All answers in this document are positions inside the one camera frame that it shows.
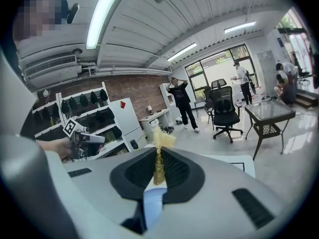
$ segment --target black mesh chair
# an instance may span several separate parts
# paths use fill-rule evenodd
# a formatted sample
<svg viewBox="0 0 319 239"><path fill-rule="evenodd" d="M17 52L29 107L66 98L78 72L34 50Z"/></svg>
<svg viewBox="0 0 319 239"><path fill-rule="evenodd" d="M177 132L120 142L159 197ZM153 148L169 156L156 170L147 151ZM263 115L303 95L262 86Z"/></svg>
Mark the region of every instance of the black mesh chair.
<svg viewBox="0 0 319 239"><path fill-rule="evenodd" d="M211 117L211 121L213 123L213 130L214 130L214 114L213 114L214 102L213 101L209 101L209 102L205 103L204 110L207 112L207 115L208 115L207 124L209 123L209 119Z"/></svg>
<svg viewBox="0 0 319 239"><path fill-rule="evenodd" d="M213 138L216 139L217 135L227 132L230 138L230 143L233 143L233 139L230 136L230 131L239 131L240 134L243 134L243 130L232 128L234 124L240 121L233 105L232 88L227 86L214 89L211 92L211 98L214 102L215 114L213 123L217 126L216 130L222 129L222 131L215 134Z"/></svg>
<svg viewBox="0 0 319 239"><path fill-rule="evenodd" d="M216 81L211 82L211 89L217 89L226 85L227 82L224 79L218 79Z"/></svg>
<svg viewBox="0 0 319 239"><path fill-rule="evenodd" d="M209 93L210 93L210 87L206 86L204 88L204 95L205 95L206 102L210 101Z"/></svg>

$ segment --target small lamp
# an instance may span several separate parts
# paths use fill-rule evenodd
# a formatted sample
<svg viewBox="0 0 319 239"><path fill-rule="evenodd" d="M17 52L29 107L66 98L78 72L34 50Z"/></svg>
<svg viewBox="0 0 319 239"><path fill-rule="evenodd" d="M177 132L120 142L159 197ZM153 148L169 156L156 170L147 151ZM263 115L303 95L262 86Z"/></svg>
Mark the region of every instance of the small lamp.
<svg viewBox="0 0 319 239"><path fill-rule="evenodd" d="M148 111L150 112L151 115L153 115L151 106L148 106Z"/></svg>

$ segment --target desk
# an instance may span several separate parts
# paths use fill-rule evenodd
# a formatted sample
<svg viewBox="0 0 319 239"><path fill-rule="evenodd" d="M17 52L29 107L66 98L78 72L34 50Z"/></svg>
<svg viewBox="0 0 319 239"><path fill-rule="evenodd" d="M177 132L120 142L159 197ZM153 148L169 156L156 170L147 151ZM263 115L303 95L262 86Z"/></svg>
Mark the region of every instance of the desk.
<svg viewBox="0 0 319 239"><path fill-rule="evenodd" d="M283 145L281 154L283 154L283 133L288 125L289 120L296 116L296 111L290 109L286 105L280 104L279 102L273 100L246 106L245 110L249 114L251 124L247 132L247 135L249 134L250 129L253 127L259 136L253 160L255 160L257 151L260 147L262 140L278 135L281 135ZM287 123L284 127L284 130L281 130L275 123L285 120L287 120Z"/></svg>
<svg viewBox="0 0 319 239"><path fill-rule="evenodd" d="M163 109L160 112L154 113L153 115L147 116L139 121L141 122L145 133L154 132L154 128L158 124L161 124L162 127L167 127L169 124L173 124L169 108ZM148 134L148 142L151 142L153 139L153 134Z"/></svg>

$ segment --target man in white shirt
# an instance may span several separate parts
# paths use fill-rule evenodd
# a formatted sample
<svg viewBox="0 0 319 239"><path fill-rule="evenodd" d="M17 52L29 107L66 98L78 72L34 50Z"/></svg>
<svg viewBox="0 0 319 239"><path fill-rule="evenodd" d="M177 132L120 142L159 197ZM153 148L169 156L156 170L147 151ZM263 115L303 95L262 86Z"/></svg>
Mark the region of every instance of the man in white shirt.
<svg viewBox="0 0 319 239"><path fill-rule="evenodd" d="M284 63L278 63L276 65L276 70L278 72L283 71L288 76L288 82L294 86L295 93L297 93L297 79L298 79L297 68L292 63L284 62Z"/></svg>
<svg viewBox="0 0 319 239"><path fill-rule="evenodd" d="M235 62L234 66L236 67L237 74L238 74L238 77L236 77L236 79L239 80L240 82L241 91L245 98L246 104L248 104L248 100L249 100L249 103L252 104L253 102L252 102L251 93L249 90L249 79L246 76L246 70L245 68L239 65L239 62Z"/></svg>

